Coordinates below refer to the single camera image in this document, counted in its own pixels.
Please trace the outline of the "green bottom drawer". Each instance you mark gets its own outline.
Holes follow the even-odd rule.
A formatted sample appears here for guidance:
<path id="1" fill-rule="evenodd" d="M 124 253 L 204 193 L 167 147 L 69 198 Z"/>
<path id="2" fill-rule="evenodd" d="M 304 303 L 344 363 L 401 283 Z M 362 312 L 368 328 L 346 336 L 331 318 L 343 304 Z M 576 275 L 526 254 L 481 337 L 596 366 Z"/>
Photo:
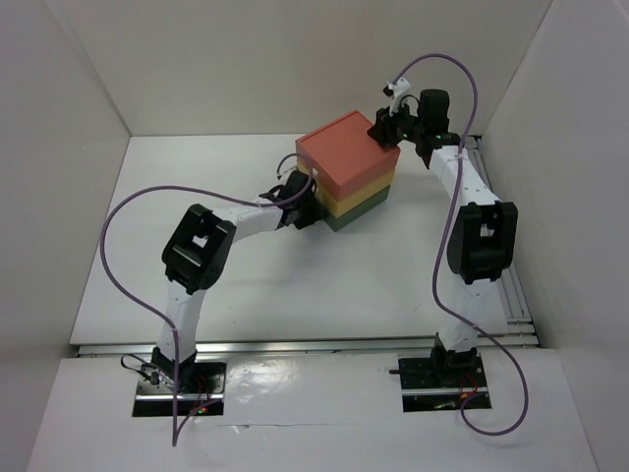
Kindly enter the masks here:
<path id="1" fill-rule="evenodd" d="M 388 198 L 389 192 L 390 187 L 386 186 L 340 216 L 334 216 L 328 211 L 323 217 L 323 221 L 332 231 L 338 232 L 365 213 L 383 203 Z"/>

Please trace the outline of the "yellow drawer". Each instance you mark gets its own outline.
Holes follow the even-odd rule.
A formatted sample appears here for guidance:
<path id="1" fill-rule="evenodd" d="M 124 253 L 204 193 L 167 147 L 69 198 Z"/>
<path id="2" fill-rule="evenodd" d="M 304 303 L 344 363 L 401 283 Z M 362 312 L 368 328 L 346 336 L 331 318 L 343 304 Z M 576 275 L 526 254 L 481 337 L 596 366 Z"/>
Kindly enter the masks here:
<path id="1" fill-rule="evenodd" d="M 387 188 L 392 183 L 395 170 L 392 169 L 388 173 L 379 176 L 373 181 L 369 182 L 365 186 L 361 187 L 356 192 L 347 197 L 343 197 L 340 200 L 336 200 L 331 194 L 323 187 L 318 186 L 316 190 L 316 197 L 324 208 L 334 217 L 338 218 L 351 209 L 357 207 L 361 203 L 365 202 L 370 197 L 374 196 L 381 190 Z"/>

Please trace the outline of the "red top drawer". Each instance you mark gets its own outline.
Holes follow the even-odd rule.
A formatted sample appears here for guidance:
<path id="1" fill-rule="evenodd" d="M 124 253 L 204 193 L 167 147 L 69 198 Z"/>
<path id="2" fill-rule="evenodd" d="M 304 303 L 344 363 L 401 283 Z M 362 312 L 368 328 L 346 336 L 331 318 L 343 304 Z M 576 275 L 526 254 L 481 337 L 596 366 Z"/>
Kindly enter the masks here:
<path id="1" fill-rule="evenodd" d="M 368 136 L 372 122 L 351 111 L 296 140 L 296 151 L 317 170 L 319 183 L 340 200 L 395 169 L 399 147 L 382 148 Z"/>

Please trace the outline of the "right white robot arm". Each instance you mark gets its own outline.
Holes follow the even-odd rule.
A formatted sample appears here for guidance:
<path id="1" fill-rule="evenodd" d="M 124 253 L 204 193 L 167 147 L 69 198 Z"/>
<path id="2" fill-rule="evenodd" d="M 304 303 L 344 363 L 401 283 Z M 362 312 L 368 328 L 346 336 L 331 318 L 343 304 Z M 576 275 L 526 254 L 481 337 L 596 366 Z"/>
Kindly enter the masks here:
<path id="1" fill-rule="evenodd" d="M 478 366 L 478 329 L 487 320 L 487 296 L 512 263 L 518 210 L 492 192 L 461 147 L 462 139 L 450 132 L 448 93 L 425 89 L 412 110 L 405 102 L 407 90 L 405 82 L 385 86 L 391 103 L 376 112 L 368 134 L 384 149 L 413 144 L 450 199 L 439 252 L 456 277 L 455 297 L 445 306 L 455 317 L 437 332 L 424 373 L 435 384 L 452 387 Z"/>

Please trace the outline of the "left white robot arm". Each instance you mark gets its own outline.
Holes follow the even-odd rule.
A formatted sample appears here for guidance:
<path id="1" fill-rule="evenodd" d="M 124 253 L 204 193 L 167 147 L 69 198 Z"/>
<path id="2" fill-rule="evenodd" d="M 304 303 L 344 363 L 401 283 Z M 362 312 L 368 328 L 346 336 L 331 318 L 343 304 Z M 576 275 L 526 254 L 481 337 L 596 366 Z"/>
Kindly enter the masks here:
<path id="1" fill-rule="evenodd" d="M 188 208 L 161 257 L 168 300 L 151 362 L 169 390 L 181 392 L 193 383 L 203 299 L 222 275 L 232 246 L 259 233 L 314 224 L 322 218 L 315 191 L 314 177 L 295 169 L 249 205 Z"/>

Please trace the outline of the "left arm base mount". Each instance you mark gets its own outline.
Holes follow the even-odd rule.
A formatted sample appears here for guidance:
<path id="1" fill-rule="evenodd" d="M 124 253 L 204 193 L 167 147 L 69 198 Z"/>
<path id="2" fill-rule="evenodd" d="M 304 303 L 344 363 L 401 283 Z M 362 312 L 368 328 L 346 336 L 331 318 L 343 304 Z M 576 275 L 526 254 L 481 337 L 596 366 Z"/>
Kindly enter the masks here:
<path id="1" fill-rule="evenodd" d="M 132 416 L 135 418 L 169 417 L 172 414 L 173 381 L 153 364 L 136 354 L 123 354 L 123 369 L 137 375 Z M 185 417 L 190 411 L 197 416 L 222 416 L 227 364 L 201 361 L 178 387 L 177 415 Z"/>

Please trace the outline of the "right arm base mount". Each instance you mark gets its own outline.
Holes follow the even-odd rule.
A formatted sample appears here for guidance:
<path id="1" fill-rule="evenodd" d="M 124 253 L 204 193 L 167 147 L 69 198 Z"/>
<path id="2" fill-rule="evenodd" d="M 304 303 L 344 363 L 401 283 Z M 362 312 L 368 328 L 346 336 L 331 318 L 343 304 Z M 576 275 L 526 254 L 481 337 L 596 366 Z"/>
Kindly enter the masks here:
<path id="1" fill-rule="evenodd" d="M 439 370 L 430 357 L 399 358 L 388 374 L 400 383 L 404 413 L 441 412 L 492 407 L 485 366 L 477 355 L 468 367 Z"/>

